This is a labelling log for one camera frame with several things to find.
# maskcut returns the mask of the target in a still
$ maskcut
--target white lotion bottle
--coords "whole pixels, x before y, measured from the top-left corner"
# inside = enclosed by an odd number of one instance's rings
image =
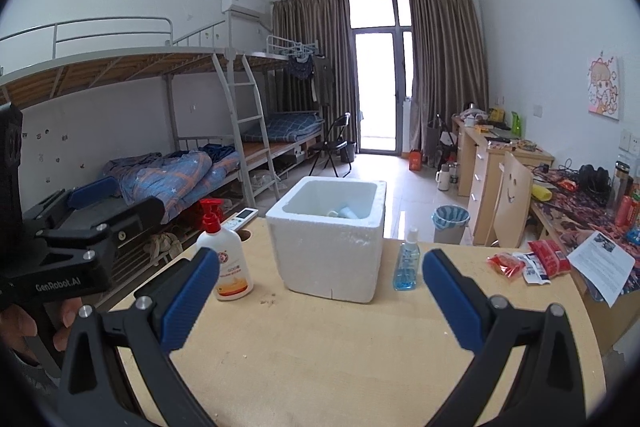
[[[249,275],[244,259],[240,236],[220,226],[217,209],[221,203],[221,200],[200,200],[204,208],[203,232],[196,241],[196,251],[200,248],[210,248],[218,254],[220,275],[214,292],[219,301],[233,301],[253,290],[254,281]]]

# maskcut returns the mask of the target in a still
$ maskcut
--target door frame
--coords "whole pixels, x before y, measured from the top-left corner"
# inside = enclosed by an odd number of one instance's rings
[[[404,120],[404,100],[406,98],[406,65],[404,63],[404,38],[403,33],[412,32],[411,26],[401,26],[398,14],[398,0],[391,0],[394,8],[394,26],[374,26],[371,28],[352,28],[353,64],[356,83],[358,84],[358,97],[360,96],[360,79],[358,78],[358,57],[356,51],[356,35],[368,33],[390,33],[393,39],[394,49],[394,73],[396,81],[396,149],[392,151],[378,149],[359,148],[362,153],[374,153],[380,155],[399,156],[402,153],[402,121]],[[358,126],[358,145],[362,143],[362,130]]]

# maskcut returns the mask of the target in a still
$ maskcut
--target trash can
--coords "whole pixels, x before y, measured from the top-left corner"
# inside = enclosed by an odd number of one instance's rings
[[[444,204],[436,208],[431,219],[436,226],[433,233],[434,243],[459,245],[465,233],[466,224],[469,222],[469,213],[461,206]]]
[[[347,142],[347,147],[340,149],[340,161],[353,163],[354,159],[356,159],[356,142]]]

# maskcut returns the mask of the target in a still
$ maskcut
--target cartoon girl painting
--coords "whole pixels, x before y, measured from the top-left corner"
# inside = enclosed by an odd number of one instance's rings
[[[618,74],[614,57],[604,61],[600,57],[589,68],[589,112],[618,119]]]

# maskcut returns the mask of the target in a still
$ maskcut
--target white foam box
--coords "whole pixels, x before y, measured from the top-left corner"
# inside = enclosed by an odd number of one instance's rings
[[[267,212],[276,265],[294,292],[367,303],[382,257],[386,182],[307,176]],[[328,217],[348,206],[358,219]]]

